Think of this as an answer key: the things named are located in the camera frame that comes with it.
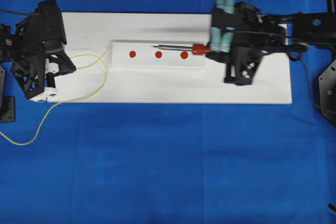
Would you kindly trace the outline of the left arm black white gripper body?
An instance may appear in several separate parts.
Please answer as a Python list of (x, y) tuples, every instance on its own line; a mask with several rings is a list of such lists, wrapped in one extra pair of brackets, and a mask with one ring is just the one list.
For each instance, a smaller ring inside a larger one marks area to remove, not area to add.
[(45, 92), (45, 75), (58, 66), (48, 56), (65, 52), (67, 44), (61, 11), (55, 0), (38, 3), (35, 12), (16, 24), (17, 47), (11, 73), (30, 100)]

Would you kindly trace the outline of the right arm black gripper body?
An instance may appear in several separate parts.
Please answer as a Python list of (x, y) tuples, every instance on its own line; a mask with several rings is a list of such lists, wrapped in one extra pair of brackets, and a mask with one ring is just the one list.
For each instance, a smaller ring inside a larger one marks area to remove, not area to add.
[[(230, 50), (233, 47), (253, 47), (262, 50), (266, 55), (273, 53), (292, 53), (286, 44), (286, 30), (279, 26), (273, 16), (262, 15), (260, 10), (245, 2), (235, 2), (235, 12), (232, 25), (234, 30)], [(214, 60), (225, 63), (226, 60)]]

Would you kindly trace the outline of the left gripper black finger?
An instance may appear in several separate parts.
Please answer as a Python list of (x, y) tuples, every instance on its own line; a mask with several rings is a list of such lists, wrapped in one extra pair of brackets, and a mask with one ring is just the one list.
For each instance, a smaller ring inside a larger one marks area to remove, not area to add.
[(45, 75), (45, 80), (46, 80), (46, 88), (56, 88), (56, 84), (55, 84), (55, 75), (53, 73), (47, 73)]
[(58, 70), (53, 74), (54, 77), (64, 76), (76, 71), (76, 66), (64, 51), (49, 55), (48, 59), (49, 63), (55, 63), (58, 66)]

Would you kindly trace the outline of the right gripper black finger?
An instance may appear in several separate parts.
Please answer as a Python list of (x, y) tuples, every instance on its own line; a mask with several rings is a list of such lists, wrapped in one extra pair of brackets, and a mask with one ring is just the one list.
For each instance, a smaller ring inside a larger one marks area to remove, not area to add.
[(229, 31), (234, 30), (234, 27), (228, 27), (227, 25), (234, 23), (234, 12), (235, 0), (215, 0), (208, 42), (210, 52), (206, 54), (206, 58), (227, 60), (233, 39), (233, 33)]
[(237, 86), (251, 85), (258, 67), (266, 55), (253, 47), (233, 47), (226, 59), (225, 83)]

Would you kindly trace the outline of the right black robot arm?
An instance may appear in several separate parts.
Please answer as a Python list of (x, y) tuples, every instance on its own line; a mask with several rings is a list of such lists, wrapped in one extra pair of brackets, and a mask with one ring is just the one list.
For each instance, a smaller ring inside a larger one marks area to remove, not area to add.
[(298, 61), (309, 46), (335, 51), (334, 13), (264, 15), (254, 5), (215, 0), (206, 58), (226, 66), (225, 83), (251, 85), (264, 56)]

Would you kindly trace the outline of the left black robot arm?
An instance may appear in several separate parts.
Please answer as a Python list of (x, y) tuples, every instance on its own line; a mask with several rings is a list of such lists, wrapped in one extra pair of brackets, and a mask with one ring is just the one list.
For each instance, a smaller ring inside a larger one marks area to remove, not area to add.
[(76, 71), (67, 56), (62, 13), (55, 0), (38, 3), (16, 24), (1, 25), (1, 62), (11, 62), (13, 77), (27, 100), (43, 102), (57, 94), (55, 78)]

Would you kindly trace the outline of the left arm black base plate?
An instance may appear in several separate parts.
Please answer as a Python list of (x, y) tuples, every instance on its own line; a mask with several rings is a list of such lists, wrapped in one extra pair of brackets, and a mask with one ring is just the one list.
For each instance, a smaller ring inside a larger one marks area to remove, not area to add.
[(3, 97), (1, 104), (0, 123), (12, 123), (15, 121), (15, 97)]

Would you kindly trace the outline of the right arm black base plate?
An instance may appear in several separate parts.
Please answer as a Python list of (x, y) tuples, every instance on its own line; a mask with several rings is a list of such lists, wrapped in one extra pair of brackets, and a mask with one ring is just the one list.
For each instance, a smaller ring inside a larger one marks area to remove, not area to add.
[(335, 60), (324, 70), (318, 80), (321, 113), (335, 126)]

